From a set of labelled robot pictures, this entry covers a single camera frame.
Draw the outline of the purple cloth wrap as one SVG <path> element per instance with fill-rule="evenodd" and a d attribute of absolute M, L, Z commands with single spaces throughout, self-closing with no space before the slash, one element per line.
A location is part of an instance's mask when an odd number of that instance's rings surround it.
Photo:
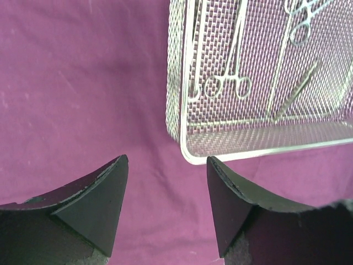
<path fill-rule="evenodd" d="M 1 2 L 1 205 L 129 160 L 112 255 L 80 264 L 225 264 L 207 159 L 165 123 L 170 2 Z M 352 143 L 221 162 L 298 203 L 352 200 Z"/>

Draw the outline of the steel tweezers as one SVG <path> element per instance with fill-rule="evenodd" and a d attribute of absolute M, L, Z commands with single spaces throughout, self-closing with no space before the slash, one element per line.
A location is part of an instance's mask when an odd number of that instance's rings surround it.
<path fill-rule="evenodd" d="M 279 109 L 279 111 L 275 114 L 272 121 L 274 123 L 278 123 L 279 119 L 285 114 L 286 110 L 289 106 L 295 101 L 295 99 L 300 95 L 303 89 L 310 83 L 313 75 L 318 71 L 321 66 L 321 61 L 316 60 L 312 63 L 308 70 L 302 75 L 299 81 L 296 83 L 294 88 L 292 89 L 290 95 L 284 101 L 283 105 Z"/>

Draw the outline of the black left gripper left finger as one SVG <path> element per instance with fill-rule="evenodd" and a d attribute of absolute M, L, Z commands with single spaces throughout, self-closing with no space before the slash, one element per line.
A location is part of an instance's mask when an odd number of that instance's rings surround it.
<path fill-rule="evenodd" d="M 109 258 L 129 173 L 126 155 L 23 203 L 1 205 L 2 264 L 87 263 Z"/>

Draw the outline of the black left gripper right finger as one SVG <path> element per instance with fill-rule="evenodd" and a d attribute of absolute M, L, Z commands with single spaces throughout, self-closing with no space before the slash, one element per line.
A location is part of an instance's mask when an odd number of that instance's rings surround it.
<path fill-rule="evenodd" d="M 352 200 L 310 206 L 207 158 L 218 253 L 225 264 L 351 264 Z"/>

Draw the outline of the wire mesh instrument tray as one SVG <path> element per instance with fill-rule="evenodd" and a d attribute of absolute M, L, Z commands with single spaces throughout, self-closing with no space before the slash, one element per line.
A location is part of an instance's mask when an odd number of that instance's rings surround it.
<path fill-rule="evenodd" d="M 238 1 L 169 4 L 165 123 L 184 158 L 202 165 L 352 143 L 352 2 L 333 1 L 312 21 L 302 46 L 290 31 L 302 16 L 284 1 L 248 1 L 241 76 L 252 81 L 245 100 L 226 81 L 214 99 L 204 95 L 208 76 L 224 73 Z M 292 89 L 316 60 L 310 83 L 274 123 Z"/>

